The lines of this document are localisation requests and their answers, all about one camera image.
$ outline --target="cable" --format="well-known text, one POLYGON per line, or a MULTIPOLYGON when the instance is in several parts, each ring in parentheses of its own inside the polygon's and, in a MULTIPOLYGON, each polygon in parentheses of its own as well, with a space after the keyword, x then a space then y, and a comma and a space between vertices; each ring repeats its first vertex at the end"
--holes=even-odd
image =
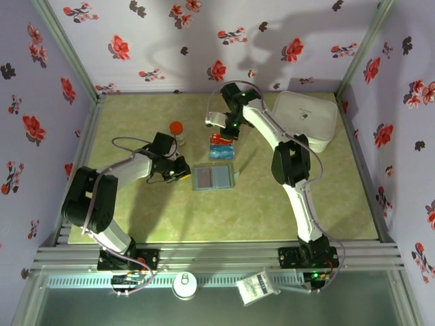
POLYGON ((136 138, 136 137, 115 137, 111 140, 111 143, 113 144, 113 146, 120 148, 120 149, 124 149, 126 151, 129 151, 130 153, 133 154, 133 158, 134 158, 134 155, 136 154, 136 152, 128 147, 124 147, 124 146, 121 146, 121 145, 118 145, 117 143, 115 143, 115 141, 117 141, 118 139, 130 139, 132 141, 141 141, 143 143, 151 144, 150 141, 144 141, 143 139, 136 138))
POLYGON ((99 176, 97 177, 97 179, 95 180, 94 187, 93 187, 93 189, 92 189, 92 197, 91 197, 91 199, 90 199, 88 212, 86 213, 86 218, 85 218, 84 223, 83 223, 82 236, 84 236, 84 235, 86 234, 87 229, 88 229, 88 225, 89 225, 89 221, 90 221, 90 216, 92 215, 92 210, 94 209, 94 205, 95 205, 95 196, 97 195, 98 184, 100 183, 101 178, 103 178, 103 176, 104 176, 106 173, 108 173, 109 171, 112 171, 112 170, 115 169, 115 168, 119 168, 120 166, 123 166, 123 165, 125 165, 125 164, 127 164, 127 163, 133 161, 133 159, 134 159, 135 156, 136 156, 136 152, 133 151, 132 149, 127 148, 127 147, 124 147, 124 146, 121 146, 121 145, 118 145, 117 143, 115 143, 115 141, 117 141, 118 139, 130 139, 130 140, 134 140, 134 141, 142 141, 143 143, 147 143, 147 144, 150 144, 150 143, 151 143, 151 142, 149 142, 149 141, 144 141, 143 139, 135 138, 135 137, 115 137, 115 138, 113 138, 113 139, 111 140, 111 143, 112 143, 115 147, 120 148, 120 149, 124 149, 124 150, 126 150, 126 151, 129 151, 129 152, 132 154, 132 156, 129 157, 129 158, 127 158, 127 159, 125 159, 125 160, 122 160, 122 161, 116 162, 115 164, 112 164, 112 165, 109 166, 108 168, 105 168, 105 169, 104 169, 104 170, 99 174, 99 176))
POLYGON ((311 292, 312 292, 312 290, 307 289, 306 287, 303 287, 302 285, 301 285, 301 287, 291 287, 291 286, 287 286, 287 285, 277 285, 277 288, 281 289, 281 290, 288 290, 288 291, 305 293, 305 294, 311 294, 311 292))
POLYGON ((150 271, 150 273, 151 273, 151 277, 148 279, 148 281, 147 281, 146 283, 143 283, 143 284, 139 285, 138 287, 135 287, 135 288, 132 289, 131 291, 126 290, 125 292, 121 292, 121 291, 118 291, 118 292, 117 292, 118 295, 129 295, 129 294, 132 294, 132 293, 138 292, 139 290, 143 289, 144 287, 146 287, 146 286, 148 286, 149 284, 152 283, 152 281, 153 281, 153 279, 154 279, 154 273, 152 272, 152 269, 151 269, 147 264, 143 263, 142 261, 139 261, 138 259, 133 259, 133 258, 127 257, 127 256, 125 256, 125 255, 122 255, 122 254, 120 254, 120 253, 117 253, 116 251, 114 251, 114 250, 112 250, 112 249, 110 249, 110 248, 107 248, 103 243, 101 243, 99 240, 97 240, 97 239, 92 235, 92 233, 90 233, 89 230, 88 230, 88 225, 89 225, 89 221, 90 221, 90 216, 91 216, 91 214, 92 214, 92 210, 94 209, 94 205, 95 205, 95 196, 96 196, 96 194, 97 194, 97 189, 98 189, 98 185, 99 185, 99 183, 100 183, 101 178, 103 178, 103 176, 104 176, 106 173, 108 173, 109 171, 112 171, 112 170, 114 170, 114 169, 116 169, 116 168, 119 168, 119 167, 121 167, 121 166, 123 166, 123 165, 125 165, 125 164, 127 164, 127 163, 129 163, 129 162, 131 162, 131 161, 133 161, 134 158, 135 158, 135 156, 136 156, 136 151, 134 151, 134 150, 132 150, 132 149, 130 149, 130 148, 123 147, 123 146, 120 146, 120 145, 116 144, 115 141, 118 140, 118 139, 131 139, 131 140, 142 141, 142 142, 144 142, 144 143, 150 144, 149 141, 145 141, 145 140, 143 140, 143 139, 139 139, 139 138, 135 138, 135 137, 116 137, 116 138, 113 138, 113 139, 111 140, 111 143, 112 143, 114 146, 116 146, 116 147, 118 147, 118 148, 120 148, 120 149, 124 149, 124 150, 126 150, 126 151, 131 152, 131 156, 130 156, 129 158, 125 159, 125 160, 122 160, 122 161, 116 162, 116 163, 112 164, 111 166, 105 168, 105 169, 104 169, 104 170, 103 170, 103 171, 98 175, 97 179, 95 180, 94 187, 93 187, 93 189, 92 189, 92 197, 91 197, 91 199, 90 199, 88 212, 86 213, 86 218, 85 218, 84 223, 83 223, 82 235, 89 234, 89 235, 90 235, 90 236, 95 240, 95 242, 98 243, 98 244, 103 248, 103 250, 106 250, 106 251, 110 252, 112 255, 115 255, 116 257, 119 257, 119 258, 121 258, 121 259, 125 259, 125 260, 128 260, 128 261, 134 262, 134 263, 136 263, 136 264, 139 264, 139 265, 143 266, 144 268, 146 268, 147 270, 150 271))
POLYGON ((341 241, 337 240, 336 238, 332 237, 329 233, 327 233, 327 232, 326 232, 326 231, 325 231, 325 230, 320 226, 320 224, 318 224, 318 222, 316 222, 316 220, 314 219, 313 211, 311 210, 311 207, 310 207, 310 204, 309 204, 309 201, 308 201, 307 187, 308 187, 308 185, 310 185, 311 183, 317 182, 317 181, 319 181, 319 180, 321 179, 321 177, 322 177, 323 174, 324 174, 324 166, 323 166, 323 164, 321 163, 321 160, 320 160, 319 156, 318 156, 318 155, 317 155, 317 154, 316 154, 316 153, 315 153, 315 152, 314 152, 314 151, 313 151, 313 150, 312 150, 308 145, 304 144, 302 141, 299 141, 298 139, 295 139, 292 135, 288 134, 287 131, 285 130, 285 128, 282 127, 281 124, 279 124, 278 121, 276 121, 276 119, 271 115, 270 111, 266 108, 266 105, 265 105, 265 103, 264 103, 264 93, 263 93, 263 91, 261 91, 261 89, 260 89, 257 85, 255 85, 255 84, 253 84, 253 83, 250 83, 250 82, 245 81, 245 80, 239 80, 239 79, 236 79, 236 80, 226 81, 226 82, 220 84, 220 85, 218 86, 218 88, 216 88, 216 89, 215 89, 215 90, 210 94, 209 100, 208 100, 208 102, 207 102, 207 118, 209 117, 209 113, 210 113, 210 102, 211 102, 211 97, 212 97, 212 96, 213 96, 213 95, 214 95, 218 90, 221 90, 221 89, 222 89, 222 86, 225 86, 225 85, 228 85, 228 84, 232 84, 232 83, 242 83, 242 84, 250 85, 252 88, 254 88, 254 89, 258 92, 258 94, 260 94, 260 97, 261 97, 260 103, 261 103, 262 113, 263 113, 264 115, 267 115, 268 118, 269 118, 270 120, 273 121, 273 123, 276 125, 276 127, 278 127, 279 131, 281 132, 281 135, 287 137, 288 139, 292 140, 292 141, 295 142, 296 144, 298 144, 298 145, 304 147, 307 151, 309 151, 311 154, 313 154, 314 157, 315 157, 315 159, 319 162, 319 165, 320 165, 320 173, 319 173, 319 175, 318 175, 316 178, 312 179, 312 180, 308 180, 307 182, 305 182, 305 183, 302 185, 302 195, 303 195, 303 197, 304 197, 305 202, 307 203, 308 214, 309 214, 309 218, 310 218, 310 220, 311 220, 311 221, 314 223, 314 225, 315 225, 315 226, 320 230, 321 233, 323 233, 323 234, 324 234, 325 236, 327 236, 331 241, 334 241, 335 243, 339 244, 339 245, 343 248, 343 259, 342 259, 342 261, 341 261, 341 264, 338 265, 338 268, 337 268, 336 272, 332 275, 332 278, 331 278, 331 279, 330 279, 330 280, 329 280, 329 281, 328 281, 328 282, 323 286, 322 290, 324 290, 324 289, 328 288, 328 286, 330 286, 330 284, 334 281, 334 279, 336 278, 338 272, 340 272, 341 268, 343 267, 343 264, 344 264, 345 259, 346 259, 346 248, 345 248, 344 244, 343 244, 341 241))
POLYGON ((175 137, 174 137, 174 141, 175 141, 175 149, 174 149, 174 151, 172 152, 171 155, 168 154, 167 156, 164 156, 164 157, 166 157, 166 158, 172 158, 177 153, 178 143, 177 143, 177 139, 175 139, 175 137))
POLYGON ((114 251, 114 250, 112 250, 110 248, 107 248, 103 243, 101 243, 96 238, 94 238, 94 237, 92 237, 92 238, 95 240, 96 243, 98 243, 101 246, 101 248, 103 248, 103 250, 110 252, 112 255, 114 255, 114 256, 116 256, 116 257, 118 257, 120 259, 125 259, 125 260, 131 261, 133 263, 139 264, 139 265, 143 266, 144 268, 146 268, 147 270, 150 271, 150 277, 148 278, 148 280, 146 282, 144 282, 143 284, 140 284, 139 286, 133 288, 130 291, 129 290, 125 290, 125 292, 117 291, 118 295, 130 295, 130 294, 133 294, 135 292, 138 292, 138 291, 142 290, 144 287, 147 287, 148 285, 150 285, 153 282, 153 280, 154 280, 154 273, 152 272, 152 269, 147 264, 143 263, 142 261, 140 261, 138 259, 133 259, 133 258, 127 257, 125 255, 122 255, 120 253, 117 253, 116 251, 114 251))

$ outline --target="table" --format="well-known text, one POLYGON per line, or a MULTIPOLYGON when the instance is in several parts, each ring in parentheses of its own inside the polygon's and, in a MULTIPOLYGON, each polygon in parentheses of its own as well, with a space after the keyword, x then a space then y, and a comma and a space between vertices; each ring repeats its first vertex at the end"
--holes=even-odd
MULTIPOLYGON (((265 95, 270 109, 277 94, 265 95)), ((307 95, 335 101, 332 93, 307 95)), ((180 150, 191 168, 209 162, 209 137, 217 129, 204 125, 208 98, 208 94, 108 96, 88 165, 106 166, 128 155, 111 144, 114 137, 152 141, 158 131, 169 133, 169 124, 174 120, 184 125, 186 144, 180 150)), ((212 101, 211 109, 226 110, 220 96, 212 101)), ((120 143, 133 149, 142 147, 137 141, 120 143)), ((257 130, 245 127, 235 150, 233 164, 240 175, 234 188, 193 192, 190 178, 153 185, 141 179, 118 192, 115 220, 137 242, 296 239, 290 201, 271 173, 273 152, 269 144, 257 130)), ((311 189, 323 227, 341 239, 377 238, 340 115, 333 140, 319 156, 325 172, 311 189)), ((318 173, 318 163, 311 158, 311 175, 318 173)), ((81 236, 78 228, 71 229, 69 243, 89 242, 92 239, 81 236)))

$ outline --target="white container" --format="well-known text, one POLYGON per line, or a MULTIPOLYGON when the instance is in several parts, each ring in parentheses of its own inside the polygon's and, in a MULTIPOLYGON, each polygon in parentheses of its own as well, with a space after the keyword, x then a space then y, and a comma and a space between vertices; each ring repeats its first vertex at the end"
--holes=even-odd
POLYGON ((172 292, 181 300, 190 300, 195 296, 198 283, 195 276, 189 272, 177 274, 172 284, 172 292))
POLYGON ((278 94, 273 113, 289 134, 307 136, 316 153, 334 136, 338 108, 333 102, 285 91, 278 94))

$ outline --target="white box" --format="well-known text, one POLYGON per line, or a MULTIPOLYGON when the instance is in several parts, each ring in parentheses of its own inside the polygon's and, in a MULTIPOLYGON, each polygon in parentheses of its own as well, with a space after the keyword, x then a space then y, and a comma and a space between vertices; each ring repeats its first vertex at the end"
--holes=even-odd
POLYGON ((333 102, 285 91, 278 94, 273 113, 289 134, 307 136, 316 153, 334 136, 338 108, 333 102))

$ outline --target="floral wallpaper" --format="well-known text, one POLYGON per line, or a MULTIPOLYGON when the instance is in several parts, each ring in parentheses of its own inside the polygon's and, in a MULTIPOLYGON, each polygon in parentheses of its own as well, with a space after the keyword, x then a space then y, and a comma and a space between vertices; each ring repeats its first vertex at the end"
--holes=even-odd
POLYGON ((54 232, 91 100, 31 2, 0 7, 0 324, 11 325, 54 232))
MULTIPOLYGON (((48 0, 96 92, 337 91, 379 0, 48 0)), ((368 78, 375 75, 376 61, 368 78)))
POLYGON ((434 10, 398 1, 343 95, 426 325, 435 320, 434 10))

